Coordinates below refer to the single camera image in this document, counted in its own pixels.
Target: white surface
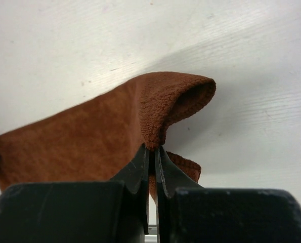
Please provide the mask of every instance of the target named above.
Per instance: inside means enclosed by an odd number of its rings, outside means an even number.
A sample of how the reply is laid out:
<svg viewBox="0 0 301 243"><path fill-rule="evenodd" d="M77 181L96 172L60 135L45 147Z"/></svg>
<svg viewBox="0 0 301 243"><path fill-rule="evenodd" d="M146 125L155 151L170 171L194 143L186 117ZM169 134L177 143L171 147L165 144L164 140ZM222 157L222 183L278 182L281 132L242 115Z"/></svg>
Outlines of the white surface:
<svg viewBox="0 0 301 243"><path fill-rule="evenodd" d="M301 0L0 0L0 134L159 70L217 82L167 136L203 186L301 204Z"/></svg>

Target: white table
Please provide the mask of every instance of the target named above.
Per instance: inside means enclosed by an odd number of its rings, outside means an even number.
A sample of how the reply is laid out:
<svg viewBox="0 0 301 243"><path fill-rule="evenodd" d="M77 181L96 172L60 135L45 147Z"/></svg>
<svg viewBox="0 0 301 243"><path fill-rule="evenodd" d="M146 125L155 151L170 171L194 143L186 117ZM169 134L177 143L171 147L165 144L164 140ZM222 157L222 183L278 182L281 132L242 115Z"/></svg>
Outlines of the white table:
<svg viewBox="0 0 301 243"><path fill-rule="evenodd" d="M201 185L301 204L301 0L0 0L0 134L160 70L217 82L165 146Z"/></svg>

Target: brown towel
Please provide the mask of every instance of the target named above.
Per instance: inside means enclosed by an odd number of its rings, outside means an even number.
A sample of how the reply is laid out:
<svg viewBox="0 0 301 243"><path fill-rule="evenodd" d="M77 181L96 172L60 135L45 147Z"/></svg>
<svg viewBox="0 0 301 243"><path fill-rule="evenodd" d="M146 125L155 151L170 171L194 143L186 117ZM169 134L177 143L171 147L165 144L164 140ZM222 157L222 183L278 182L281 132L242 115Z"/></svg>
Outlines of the brown towel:
<svg viewBox="0 0 301 243"><path fill-rule="evenodd" d="M153 150L167 128L213 97L211 78L155 72L54 116L0 136L0 189L15 183L108 180L142 143ZM171 160L194 181L201 167L178 155ZM154 177L150 191L155 196Z"/></svg>

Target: cloth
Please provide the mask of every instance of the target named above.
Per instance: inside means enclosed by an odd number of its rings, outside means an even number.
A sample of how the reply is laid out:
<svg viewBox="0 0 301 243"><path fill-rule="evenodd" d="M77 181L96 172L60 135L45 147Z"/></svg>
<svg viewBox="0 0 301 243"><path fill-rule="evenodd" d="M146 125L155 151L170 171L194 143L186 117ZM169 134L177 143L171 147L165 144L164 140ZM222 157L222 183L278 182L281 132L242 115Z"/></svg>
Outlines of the cloth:
<svg viewBox="0 0 301 243"><path fill-rule="evenodd" d="M148 73L0 135L0 189L27 182L108 180L134 157L142 143L150 150L164 144L167 128L202 109L215 90L211 78ZM168 155L198 181L198 164ZM150 193L156 196L154 176L150 177Z"/></svg>

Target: microfiber towel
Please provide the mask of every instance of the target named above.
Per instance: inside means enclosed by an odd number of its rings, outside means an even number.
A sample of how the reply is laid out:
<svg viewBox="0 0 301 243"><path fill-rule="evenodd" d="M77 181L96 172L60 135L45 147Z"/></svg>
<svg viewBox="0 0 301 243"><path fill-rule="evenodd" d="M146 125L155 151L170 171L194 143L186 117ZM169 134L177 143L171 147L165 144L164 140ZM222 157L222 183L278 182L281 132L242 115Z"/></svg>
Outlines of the microfiber towel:
<svg viewBox="0 0 301 243"><path fill-rule="evenodd" d="M16 183L104 181L135 155L165 143L168 127L202 109L214 96L213 79L153 72L46 119L0 135L0 189ZM198 181L201 167L168 152ZM150 193L155 178L150 176Z"/></svg>

